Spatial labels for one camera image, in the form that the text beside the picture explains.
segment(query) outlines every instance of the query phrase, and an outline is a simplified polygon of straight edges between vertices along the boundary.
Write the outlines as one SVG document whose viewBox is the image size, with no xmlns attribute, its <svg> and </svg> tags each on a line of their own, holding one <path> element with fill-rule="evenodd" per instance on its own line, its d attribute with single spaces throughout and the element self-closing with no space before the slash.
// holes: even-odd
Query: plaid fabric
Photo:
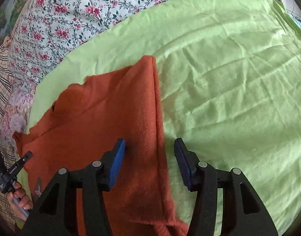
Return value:
<svg viewBox="0 0 301 236">
<path fill-rule="evenodd" d="M 12 93 L 12 83 L 14 81 L 11 72 L 8 69 L 8 46 L 9 39 L 5 39 L 4 43 L 0 46 L 0 122 L 4 116 L 4 110 L 8 103 L 9 97 Z M 15 163 L 16 155 L 10 148 L 4 148 L 0 144 L 0 151 L 4 157 L 4 162 L 7 167 Z M 5 194 L 0 192 L 0 214 L 11 229 L 15 229 L 15 217 L 13 210 L 6 198 Z"/>
</svg>

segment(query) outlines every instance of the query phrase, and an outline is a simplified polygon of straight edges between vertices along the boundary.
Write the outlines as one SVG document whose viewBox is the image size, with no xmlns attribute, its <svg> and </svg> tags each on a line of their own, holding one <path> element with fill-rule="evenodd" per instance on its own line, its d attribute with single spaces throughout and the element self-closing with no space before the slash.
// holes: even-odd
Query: folded orange garment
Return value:
<svg viewBox="0 0 301 236">
<path fill-rule="evenodd" d="M 113 234 L 186 235 L 188 226 L 176 218 L 169 192 L 155 58 L 144 56 L 134 66 L 70 85 L 29 135 L 13 137 L 20 156 L 33 153 L 25 169 L 38 195 L 60 168 L 83 169 L 124 138 L 118 181 L 104 193 Z M 77 195 L 78 230 L 85 235 Z"/>
</svg>

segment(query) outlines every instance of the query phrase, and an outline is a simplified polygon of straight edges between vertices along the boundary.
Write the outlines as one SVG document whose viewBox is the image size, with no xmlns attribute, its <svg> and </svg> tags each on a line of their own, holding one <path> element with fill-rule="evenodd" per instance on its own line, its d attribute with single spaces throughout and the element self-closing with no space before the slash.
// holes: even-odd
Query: silver screw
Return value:
<svg viewBox="0 0 301 236">
<path fill-rule="evenodd" d="M 233 173 L 235 173 L 236 175 L 240 175 L 241 174 L 241 170 L 239 170 L 238 168 L 234 168 L 232 170 Z"/>
<path fill-rule="evenodd" d="M 66 168 L 61 168 L 61 169 L 59 169 L 59 174 L 60 174 L 60 175 L 64 175 L 66 172 L 67 172 L 67 169 L 66 169 Z"/>
<path fill-rule="evenodd" d="M 200 166 L 201 168 L 206 168 L 206 167 L 207 167 L 207 162 L 206 162 L 206 161 L 200 161 L 200 162 L 199 162 L 199 166 Z"/>
<path fill-rule="evenodd" d="M 94 167 L 100 167 L 101 164 L 102 164 L 102 163 L 101 163 L 101 161 L 99 161 L 99 160 L 93 162 L 93 166 L 94 166 Z"/>
</svg>

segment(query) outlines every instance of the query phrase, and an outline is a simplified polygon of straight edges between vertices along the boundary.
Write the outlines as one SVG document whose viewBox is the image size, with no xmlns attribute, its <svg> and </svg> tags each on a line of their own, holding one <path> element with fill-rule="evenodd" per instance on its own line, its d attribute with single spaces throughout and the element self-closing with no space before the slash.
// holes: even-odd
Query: wrinkled green cloth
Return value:
<svg viewBox="0 0 301 236">
<path fill-rule="evenodd" d="M 190 222 L 196 197 L 184 187 L 173 154 L 182 137 L 215 168 L 240 168 L 284 233 L 301 210 L 301 30 L 283 5 L 172 0 L 142 11 L 69 53 L 44 78 L 29 127 L 69 84 L 143 55 L 157 59 L 178 216 Z"/>
</svg>

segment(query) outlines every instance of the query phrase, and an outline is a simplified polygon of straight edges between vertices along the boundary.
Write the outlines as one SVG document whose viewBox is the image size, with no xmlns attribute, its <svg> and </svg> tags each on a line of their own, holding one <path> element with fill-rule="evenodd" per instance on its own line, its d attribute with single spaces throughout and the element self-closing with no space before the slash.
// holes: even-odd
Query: bed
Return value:
<svg viewBox="0 0 301 236">
<path fill-rule="evenodd" d="M 13 92 L 8 93 L 6 111 L 0 124 L 0 144 L 7 153 L 8 163 L 16 158 L 12 134 L 24 131 L 34 100 L 35 87 L 63 57 L 94 35 L 141 10 L 167 0 L 27 0 L 19 13 L 9 46 L 8 66 L 15 77 Z M 297 19 L 301 20 L 293 0 L 282 0 Z M 11 212 L 0 212 L 9 225 L 14 224 Z"/>
</svg>

